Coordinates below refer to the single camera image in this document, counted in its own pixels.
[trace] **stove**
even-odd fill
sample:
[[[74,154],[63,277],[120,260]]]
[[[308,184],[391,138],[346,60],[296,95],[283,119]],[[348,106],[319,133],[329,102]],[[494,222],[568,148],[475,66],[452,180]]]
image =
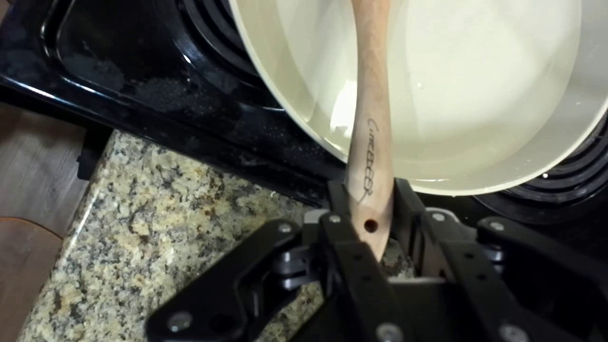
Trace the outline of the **stove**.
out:
[[[344,173],[270,95],[228,0],[13,0],[0,26],[0,98],[129,131],[312,205]],[[522,186],[422,199],[467,224],[503,214],[608,260],[606,136],[602,121]]]

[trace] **granite countertop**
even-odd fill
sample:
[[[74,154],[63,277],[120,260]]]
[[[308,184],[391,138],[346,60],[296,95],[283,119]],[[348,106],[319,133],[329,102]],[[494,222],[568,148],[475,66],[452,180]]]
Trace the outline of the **granite countertop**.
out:
[[[298,201],[125,133],[114,133],[21,340],[144,340],[144,319]],[[321,304],[317,287],[266,326],[285,340]]]

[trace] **wooden spoon handle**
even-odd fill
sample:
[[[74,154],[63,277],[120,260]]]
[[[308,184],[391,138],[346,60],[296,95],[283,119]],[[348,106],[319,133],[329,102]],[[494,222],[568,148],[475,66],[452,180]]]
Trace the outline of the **wooden spoon handle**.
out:
[[[351,224],[380,260],[393,209],[393,150],[388,91],[389,0],[351,0],[357,26],[357,110],[346,188]]]

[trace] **burner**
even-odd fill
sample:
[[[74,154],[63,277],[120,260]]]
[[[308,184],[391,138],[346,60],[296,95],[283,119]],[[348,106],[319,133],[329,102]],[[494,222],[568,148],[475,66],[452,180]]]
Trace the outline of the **burner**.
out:
[[[572,220],[608,184],[608,123],[602,119],[570,157],[505,192],[479,195],[488,209],[526,224]]]
[[[179,0],[179,5],[196,43],[215,62],[251,85],[264,85],[236,28],[228,0]]]

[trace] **frying pan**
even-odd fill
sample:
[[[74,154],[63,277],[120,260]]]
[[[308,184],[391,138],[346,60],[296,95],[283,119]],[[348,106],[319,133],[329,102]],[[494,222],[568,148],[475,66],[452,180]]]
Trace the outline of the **frying pan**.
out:
[[[232,0],[245,47],[289,116],[348,159],[351,0]],[[391,0],[395,176],[475,195],[549,171],[606,112],[608,2]]]

